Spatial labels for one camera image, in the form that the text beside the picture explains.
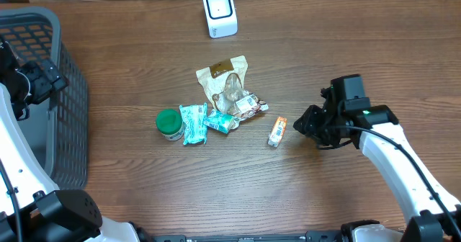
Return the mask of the teal wipes packet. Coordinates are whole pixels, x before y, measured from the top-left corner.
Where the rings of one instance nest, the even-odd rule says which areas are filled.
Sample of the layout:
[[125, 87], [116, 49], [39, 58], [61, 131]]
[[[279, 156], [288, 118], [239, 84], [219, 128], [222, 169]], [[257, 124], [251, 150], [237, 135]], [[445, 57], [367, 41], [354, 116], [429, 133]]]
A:
[[207, 103], [179, 106], [179, 111], [185, 124], [184, 145], [206, 143], [207, 126], [204, 124], [207, 117]]

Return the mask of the teal tissue pack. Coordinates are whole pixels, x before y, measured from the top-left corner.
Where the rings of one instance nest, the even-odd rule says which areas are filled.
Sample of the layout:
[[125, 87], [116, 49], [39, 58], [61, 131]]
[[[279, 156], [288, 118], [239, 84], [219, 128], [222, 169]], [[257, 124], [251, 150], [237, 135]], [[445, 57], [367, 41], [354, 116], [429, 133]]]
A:
[[204, 119], [204, 125], [222, 133], [228, 134], [235, 123], [235, 117], [213, 109]]

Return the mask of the orange tissue pack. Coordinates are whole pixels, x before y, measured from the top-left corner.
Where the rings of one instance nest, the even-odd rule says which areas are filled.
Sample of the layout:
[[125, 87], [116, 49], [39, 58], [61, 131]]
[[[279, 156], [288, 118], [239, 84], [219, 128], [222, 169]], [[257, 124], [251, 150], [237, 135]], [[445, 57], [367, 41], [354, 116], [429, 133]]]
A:
[[269, 134], [268, 145], [276, 148], [282, 141], [286, 127], [287, 119], [285, 117], [278, 117]]

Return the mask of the beige snack pouch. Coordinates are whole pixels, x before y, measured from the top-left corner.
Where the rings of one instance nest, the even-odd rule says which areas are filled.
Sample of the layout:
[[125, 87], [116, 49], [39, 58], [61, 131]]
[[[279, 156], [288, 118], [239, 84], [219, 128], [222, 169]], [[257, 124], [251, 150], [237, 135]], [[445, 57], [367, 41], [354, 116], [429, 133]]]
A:
[[199, 84], [213, 108], [247, 120], [269, 109], [269, 105], [245, 88], [248, 63], [244, 55], [229, 58], [196, 71]]

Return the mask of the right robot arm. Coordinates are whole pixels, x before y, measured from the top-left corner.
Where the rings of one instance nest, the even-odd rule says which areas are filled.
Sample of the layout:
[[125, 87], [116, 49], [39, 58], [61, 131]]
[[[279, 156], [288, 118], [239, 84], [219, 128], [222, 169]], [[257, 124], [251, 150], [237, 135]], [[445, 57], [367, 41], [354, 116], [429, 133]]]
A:
[[376, 220], [343, 224], [328, 241], [460, 240], [460, 201], [426, 168], [412, 149], [398, 118], [386, 105], [373, 106], [359, 74], [331, 80], [321, 89], [322, 107], [311, 105], [293, 127], [319, 150], [352, 144], [380, 172], [403, 212], [398, 232]]

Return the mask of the green bottle cap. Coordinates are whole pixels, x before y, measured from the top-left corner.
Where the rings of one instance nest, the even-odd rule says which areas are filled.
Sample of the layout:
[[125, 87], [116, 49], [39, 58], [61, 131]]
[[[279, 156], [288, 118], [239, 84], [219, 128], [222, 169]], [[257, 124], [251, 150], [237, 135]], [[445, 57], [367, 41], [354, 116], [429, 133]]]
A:
[[165, 109], [156, 117], [158, 131], [170, 141], [179, 140], [184, 134], [184, 122], [182, 116], [175, 109]]

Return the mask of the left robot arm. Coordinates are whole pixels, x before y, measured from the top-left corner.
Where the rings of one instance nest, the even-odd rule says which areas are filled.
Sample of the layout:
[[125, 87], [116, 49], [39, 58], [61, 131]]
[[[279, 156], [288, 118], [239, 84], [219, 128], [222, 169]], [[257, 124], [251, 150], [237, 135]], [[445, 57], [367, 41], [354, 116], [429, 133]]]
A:
[[62, 190], [35, 158], [18, 123], [68, 86], [51, 61], [20, 64], [1, 41], [1, 240], [151, 241], [142, 228], [102, 216], [81, 189]]

